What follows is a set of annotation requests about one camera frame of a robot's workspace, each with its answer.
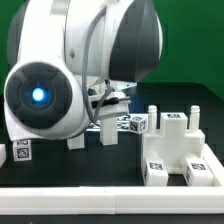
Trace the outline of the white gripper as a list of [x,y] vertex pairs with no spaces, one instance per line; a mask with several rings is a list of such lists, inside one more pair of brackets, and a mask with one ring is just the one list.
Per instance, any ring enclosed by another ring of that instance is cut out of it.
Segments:
[[102,103],[97,119],[108,119],[129,113],[131,99],[123,92],[111,92]]

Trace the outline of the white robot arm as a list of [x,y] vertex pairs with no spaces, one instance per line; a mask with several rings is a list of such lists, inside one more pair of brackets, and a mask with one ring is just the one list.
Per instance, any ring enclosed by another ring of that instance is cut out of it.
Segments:
[[[8,37],[10,139],[69,139],[127,113],[125,95],[109,83],[150,74],[162,43],[153,0],[27,0]],[[98,84],[105,92],[90,94]]]

